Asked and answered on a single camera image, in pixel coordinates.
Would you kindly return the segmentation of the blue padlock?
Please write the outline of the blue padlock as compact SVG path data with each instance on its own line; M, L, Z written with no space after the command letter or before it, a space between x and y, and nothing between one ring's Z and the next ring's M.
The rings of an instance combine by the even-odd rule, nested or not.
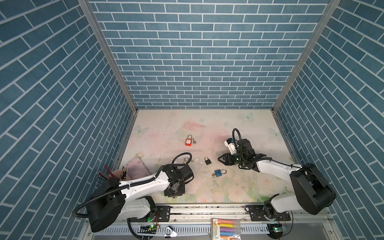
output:
M212 173L212 178L218 178L218 177L221 177L221 176L225 175L226 173L227 173L227 170L225 170L225 169L215 170L215 171Z

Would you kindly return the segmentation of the black padlock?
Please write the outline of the black padlock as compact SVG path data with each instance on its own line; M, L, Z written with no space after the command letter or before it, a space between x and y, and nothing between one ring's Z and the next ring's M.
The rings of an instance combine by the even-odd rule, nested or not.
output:
M208 157L205 157L204 160L205 160L205 163L206 163L207 166L212 163L211 160Z

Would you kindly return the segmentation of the red padlock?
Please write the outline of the red padlock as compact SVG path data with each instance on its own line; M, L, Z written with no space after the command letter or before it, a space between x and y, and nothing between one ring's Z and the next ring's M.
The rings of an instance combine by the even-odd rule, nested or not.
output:
M185 145L186 146L191 146L192 144L193 144L193 136L192 135L188 135L187 138L186 138Z

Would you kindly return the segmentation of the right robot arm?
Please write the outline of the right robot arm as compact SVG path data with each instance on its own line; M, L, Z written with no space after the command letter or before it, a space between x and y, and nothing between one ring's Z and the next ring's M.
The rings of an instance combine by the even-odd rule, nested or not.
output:
M257 154L247 139L229 138L224 144L230 151L218 158L224 165L238 165L241 170L273 175L292 184L292 194L275 194L264 202L263 211L268 219L296 210L317 215L336 199L336 192L314 164L302 166L275 161Z

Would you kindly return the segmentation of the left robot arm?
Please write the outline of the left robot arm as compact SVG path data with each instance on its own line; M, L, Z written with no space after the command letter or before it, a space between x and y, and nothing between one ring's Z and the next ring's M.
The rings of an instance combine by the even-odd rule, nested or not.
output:
M166 197L174 198L185 194L188 183L194 179L189 166L191 153L181 153L177 158L187 157L185 163L162 165L150 176L137 180L118 181L111 177L103 182L83 203L72 211L75 218L89 220L91 231L100 232L118 219L155 219L158 207L152 193L163 192Z

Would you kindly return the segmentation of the pink pencil case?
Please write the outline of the pink pencil case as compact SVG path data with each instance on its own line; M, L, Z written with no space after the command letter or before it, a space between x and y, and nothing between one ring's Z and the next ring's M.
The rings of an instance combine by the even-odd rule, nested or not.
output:
M151 175L140 158L132 159L123 165L120 170L115 170L112 174L119 181L137 180Z

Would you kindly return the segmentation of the metal binder clip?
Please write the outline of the metal binder clip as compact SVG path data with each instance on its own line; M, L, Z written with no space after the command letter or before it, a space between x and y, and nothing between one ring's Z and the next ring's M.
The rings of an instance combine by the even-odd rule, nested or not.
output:
M175 238L177 237L177 232L171 226L168 226L165 231L165 238Z

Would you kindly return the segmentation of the marker pack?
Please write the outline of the marker pack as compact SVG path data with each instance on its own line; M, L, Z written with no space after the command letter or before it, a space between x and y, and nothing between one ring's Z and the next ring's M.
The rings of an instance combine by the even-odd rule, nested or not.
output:
M212 240L241 240L240 221L235 219L211 219Z

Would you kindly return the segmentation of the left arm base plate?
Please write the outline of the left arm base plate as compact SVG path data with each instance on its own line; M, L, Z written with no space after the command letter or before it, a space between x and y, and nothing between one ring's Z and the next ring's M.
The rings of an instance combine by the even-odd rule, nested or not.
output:
M143 217L144 222L168 222L171 214L171 206L151 207L150 212Z

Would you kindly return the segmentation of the aluminium front rail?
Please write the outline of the aluminium front rail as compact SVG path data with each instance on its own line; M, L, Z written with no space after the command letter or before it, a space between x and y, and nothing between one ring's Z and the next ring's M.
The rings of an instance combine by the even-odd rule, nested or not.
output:
M207 223L213 218L235 219L242 223L251 223L250 215L245 211L244 207L252 204L159 204L157 206L171 206L171 214L168 222L165 223L190 223L202 224ZM322 210L317 215L311 215L304 211L288 211L291 220L286 221L261 221L258 223L332 223L334 219L331 214Z

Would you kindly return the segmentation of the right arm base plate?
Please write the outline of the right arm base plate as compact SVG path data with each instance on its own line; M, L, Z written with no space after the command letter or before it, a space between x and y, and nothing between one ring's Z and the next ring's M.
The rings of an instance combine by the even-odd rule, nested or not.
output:
M289 212L278 213L269 205L246 205L245 211L250 215L252 222L261 221L290 221Z

